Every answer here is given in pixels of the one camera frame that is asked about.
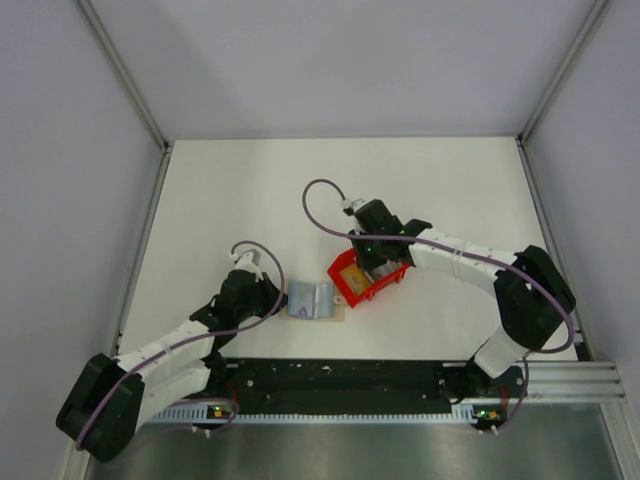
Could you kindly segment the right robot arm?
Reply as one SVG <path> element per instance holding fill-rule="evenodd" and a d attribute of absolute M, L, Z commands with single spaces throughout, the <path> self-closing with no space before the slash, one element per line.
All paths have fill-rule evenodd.
<path fill-rule="evenodd" d="M 349 234 L 366 237 L 351 241 L 360 267 L 375 270 L 391 262 L 430 269 L 495 298 L 500 326 L 474 353 L 466 372 L 478 395 L 492 394 L 514 362 L 541 351 L 575 308 L 569 285 L 540 247 L 511 253 L 456 238 L 423 220 L 402 223 L 379 199 L 344 200 L 342 208 L 354 218 Z"/>

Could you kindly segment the light blue credit card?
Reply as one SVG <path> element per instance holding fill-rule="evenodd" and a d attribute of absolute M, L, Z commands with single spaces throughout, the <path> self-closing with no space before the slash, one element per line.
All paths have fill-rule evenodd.
<path fill-rule="evenodd" d="M 309 320 L 314 317 L 315 285 L 290 281 L 288 284 L 287 313 L 290 317 Z"/>

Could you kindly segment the grey credit card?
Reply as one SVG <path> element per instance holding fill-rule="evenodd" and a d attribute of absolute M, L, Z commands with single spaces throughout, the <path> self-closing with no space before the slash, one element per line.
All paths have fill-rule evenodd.
<path fill-rule="evenodd" d="M 313 318 L 328 319 L 334 316 L 334 284 L 321 283 L 314 286 L 313 294 Z"/>

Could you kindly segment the beige card holder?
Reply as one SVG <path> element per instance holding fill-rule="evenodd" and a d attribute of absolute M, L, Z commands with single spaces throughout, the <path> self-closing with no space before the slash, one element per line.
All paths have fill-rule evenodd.
<path fill-rule="evenodd" d="M 300 320 L 300 321 L 328 321 L 328 322 L 341 322 L 345 319 L 345 309 L 346 309 L 346 303 L 344 298 L 338 293 L 335 285 L 334 285 L 334 301 L 335 301 L 335 313 L 334 316 L 328 319 L 309 319 L 309 320 L 303 320 L 303 319 L 297 319 L 297 318 L 293 318 L 290 317 L 287 313 L 287 305 L 286 307 L 281 310 L 281 312 L 278 314 L 278 316 L 282 319 L 287 319 L 287 320 Z"/>

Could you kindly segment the red plastic card tray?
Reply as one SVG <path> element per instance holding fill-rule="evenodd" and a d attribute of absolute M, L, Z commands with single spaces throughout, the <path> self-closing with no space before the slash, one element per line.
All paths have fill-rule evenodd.
<path fill-rule="evenodd" d="M 374 270 L 365 270 L 358 265 L 356 251 L 351 248 L 336 257 L 327 274 L 344 302 L 354 309 L 385 288 L 401 283 L 409 267 L 407 263 L 387 262 Z"/>

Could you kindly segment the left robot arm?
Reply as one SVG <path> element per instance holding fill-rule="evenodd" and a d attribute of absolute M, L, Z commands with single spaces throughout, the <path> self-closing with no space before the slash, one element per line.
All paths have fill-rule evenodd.
<path fill-rule="evenodd" d="M 220 350 L 235 336 L 279 313 L 285 282 L 234 269 L 204 306 L 168 334 L 125 354 L 96 354 L 85 364 L 57 414 L 56 427 L 77 449 L 106 463 L 148 420 L 166 408 L 214 398 L 224 419 L 238 413 Z"/>

